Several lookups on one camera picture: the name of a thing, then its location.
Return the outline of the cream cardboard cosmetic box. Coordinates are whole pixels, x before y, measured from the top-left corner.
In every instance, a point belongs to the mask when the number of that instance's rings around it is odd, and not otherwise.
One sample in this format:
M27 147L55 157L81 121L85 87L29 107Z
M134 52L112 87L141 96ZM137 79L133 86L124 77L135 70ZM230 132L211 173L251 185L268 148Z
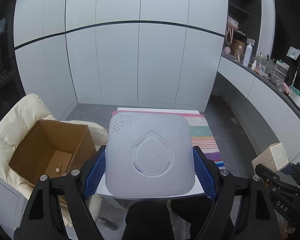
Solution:
M288 155L283 143L269 145L260 155L251 161L254 170L262 164L273 172L281 171L289 164Z

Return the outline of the small glass foundation bottle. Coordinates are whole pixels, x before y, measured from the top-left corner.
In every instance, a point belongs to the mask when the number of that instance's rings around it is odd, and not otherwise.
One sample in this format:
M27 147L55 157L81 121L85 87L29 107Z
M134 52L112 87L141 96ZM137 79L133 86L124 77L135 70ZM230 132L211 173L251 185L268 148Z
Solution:
M58 163L56 164L55 172L56 172L57 174L60 174L60 173L61 173L61 169L62 169L62 163L61 163L61 162L58 162Z

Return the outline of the translucent square plastic lid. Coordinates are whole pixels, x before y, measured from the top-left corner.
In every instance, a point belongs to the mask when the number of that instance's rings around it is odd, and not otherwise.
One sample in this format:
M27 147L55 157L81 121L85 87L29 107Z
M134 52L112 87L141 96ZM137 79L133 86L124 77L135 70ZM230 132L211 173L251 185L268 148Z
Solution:
M190 126L181 115L117 112L105 158L105 184L117 198L181 196L195 184Z

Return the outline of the white curved counter shelf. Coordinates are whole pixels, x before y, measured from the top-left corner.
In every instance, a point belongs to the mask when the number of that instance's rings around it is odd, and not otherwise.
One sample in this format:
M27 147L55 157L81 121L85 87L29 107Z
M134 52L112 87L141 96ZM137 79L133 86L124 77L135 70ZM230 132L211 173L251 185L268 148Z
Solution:
M218 73L224 100L236 111L262 152L277 141L283 143L291 162L300 162L300 112L264 77L240 63L221 57Z

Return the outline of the brown cardboard box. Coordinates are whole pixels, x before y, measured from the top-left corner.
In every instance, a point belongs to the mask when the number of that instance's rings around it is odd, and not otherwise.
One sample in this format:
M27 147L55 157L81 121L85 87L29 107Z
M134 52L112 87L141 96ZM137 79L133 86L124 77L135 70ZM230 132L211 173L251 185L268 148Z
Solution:
M80 169L97 152L88 125L54 120L39 120L18 145L10 168L35 185L47 174L56 178ZM62 163L61 173L55 172Z

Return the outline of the cream padded chair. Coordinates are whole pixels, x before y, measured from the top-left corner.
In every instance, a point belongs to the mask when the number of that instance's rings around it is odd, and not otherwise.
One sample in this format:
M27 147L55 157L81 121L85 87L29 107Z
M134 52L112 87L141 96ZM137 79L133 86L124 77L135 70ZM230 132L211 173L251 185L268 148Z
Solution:
M38 95L29 94L19 100L0 122L0 178L26 199L30 198L35 185L14 172L9 162L23 138L42 119L58 121ZM108 132L99 124L77 120L61 122L88 125L97 151L107 143Z

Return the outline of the striped colourful cloth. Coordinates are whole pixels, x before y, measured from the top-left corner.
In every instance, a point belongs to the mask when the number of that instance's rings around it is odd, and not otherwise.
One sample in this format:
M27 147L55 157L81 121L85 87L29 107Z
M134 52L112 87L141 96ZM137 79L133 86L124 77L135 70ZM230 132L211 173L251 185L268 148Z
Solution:
M183 116L190 126L192 145L199 146L207 159L213 160L220 170L225 169L224 161L221 158L219 148L208 126L207 120L198 111L181 109L119 107L116 111L113 112L113 115L117 112L147 112L177 114Z

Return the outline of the white spray bottle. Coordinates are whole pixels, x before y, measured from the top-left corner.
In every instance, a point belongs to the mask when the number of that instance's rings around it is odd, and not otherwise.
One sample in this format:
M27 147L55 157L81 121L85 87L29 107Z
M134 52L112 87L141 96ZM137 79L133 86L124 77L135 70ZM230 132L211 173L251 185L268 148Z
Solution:
M244 59L243 59L243 66L247 67L249 65L251 55L252 55L252 51L253 51L253 46L251 45L251 43L249 43L246 47L246 50L245 50L245 55L244 55Z

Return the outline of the pink plush bag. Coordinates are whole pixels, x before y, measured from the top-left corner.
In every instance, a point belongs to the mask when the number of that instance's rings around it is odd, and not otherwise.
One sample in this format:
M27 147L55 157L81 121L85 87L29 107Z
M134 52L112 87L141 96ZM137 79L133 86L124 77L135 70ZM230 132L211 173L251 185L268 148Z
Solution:
M232 44L233 35L235 31L238 31L239 23L228 15L226 23L225 41L227 45Z

